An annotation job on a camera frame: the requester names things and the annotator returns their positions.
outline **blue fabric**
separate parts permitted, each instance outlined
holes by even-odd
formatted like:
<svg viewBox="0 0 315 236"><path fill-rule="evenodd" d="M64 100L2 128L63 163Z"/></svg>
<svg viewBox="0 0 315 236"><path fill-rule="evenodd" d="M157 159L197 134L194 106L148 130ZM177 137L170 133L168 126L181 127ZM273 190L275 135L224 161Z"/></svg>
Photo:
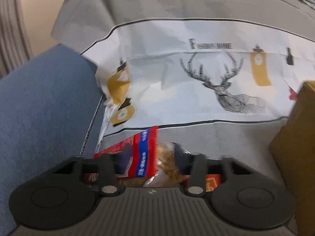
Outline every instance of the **blue fabric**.
<svg viewBox="0 0 315 236"><path fill-rule="evenodd" d="M0 235L15 223L8 208L20 184L81 147L101 97L96 66L58 45L0 80ZM104 114L102 106L85 156L92 157Z"/></svg>

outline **gray ribbed plastic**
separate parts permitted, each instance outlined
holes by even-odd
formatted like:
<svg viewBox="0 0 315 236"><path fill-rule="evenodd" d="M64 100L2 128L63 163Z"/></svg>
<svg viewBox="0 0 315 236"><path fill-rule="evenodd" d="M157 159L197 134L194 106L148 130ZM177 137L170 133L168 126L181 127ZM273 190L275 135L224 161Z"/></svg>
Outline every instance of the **gray ribbed plastic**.
<svg viewBox="0 0 315 236"><path fill-rule="evenodd" d="M242 230L222 221L202 198L179 188L126 188L103 198L82 222L55 231L19 226L11 236L294 236L286 227L268 231Z"/></svg>

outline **beige wall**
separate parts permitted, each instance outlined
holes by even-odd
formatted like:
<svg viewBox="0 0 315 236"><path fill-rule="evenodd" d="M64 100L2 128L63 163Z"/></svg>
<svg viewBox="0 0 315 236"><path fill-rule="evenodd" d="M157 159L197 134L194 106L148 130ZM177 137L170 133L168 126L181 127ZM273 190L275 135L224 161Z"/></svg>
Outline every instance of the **beige wall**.
<svg viewBox="0 0 315 236"><path fill-rule="evenodd" d="M26 34L34 56L53 47L50 37L54 22L64 0L20 0Z"/></svg>

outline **black bottle illustration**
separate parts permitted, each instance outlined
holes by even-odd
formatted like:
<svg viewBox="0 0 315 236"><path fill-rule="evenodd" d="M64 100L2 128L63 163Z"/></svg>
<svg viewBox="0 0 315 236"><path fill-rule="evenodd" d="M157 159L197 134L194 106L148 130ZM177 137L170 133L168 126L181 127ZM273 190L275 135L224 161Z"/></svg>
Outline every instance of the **black bottle illustration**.
<svg viewBox="0 0 315 236"><path fill-rule="evenodd" d="M293 56L291 54L291 49L287 48L288 55L287 55L287 64L290 66L294 66Z"/></svg>

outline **antler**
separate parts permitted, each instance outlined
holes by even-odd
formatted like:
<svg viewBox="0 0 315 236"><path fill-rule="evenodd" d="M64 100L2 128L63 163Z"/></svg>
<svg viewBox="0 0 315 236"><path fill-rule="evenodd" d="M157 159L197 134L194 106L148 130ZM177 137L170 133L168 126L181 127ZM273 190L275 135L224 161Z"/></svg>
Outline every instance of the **antler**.
<svg viewBox="0 0 315 236"><path fill-rule="evenodd" d="M216 85L213 85L210 81L210 78L204 74L204 66L203 64L200 64L199 67L199 75L196 74L196 70L193 70L193 58L196 56L197 53L194 53L192 55L192 57L190 58L190 60L187 63L187 68L185 67L184 63L183 63L183 59L179 59L180 64L182 66L182 68L184 69L184 71L193 79L199 80L203 82L203 85L209 89L213 89L216 87Z"/></svg>
<svg viewBox="0 0 315 236"><path fill-rule="evenodd" d="M243 66L243 61L244 61L243 57L241 58L239 66L238 66L236 60L232 57L232 55L230 53L228 53L228 52L227 52L227 55L233 61L233 69L231 70L231 73L230 73L229 68L227 67L226 64L224 64L224 68L225 68L226 74L223 77L221 77L222 78L221 85L226 83L232 77L236 76L238 74L238 72L241 70L242 66Z"/></svg>

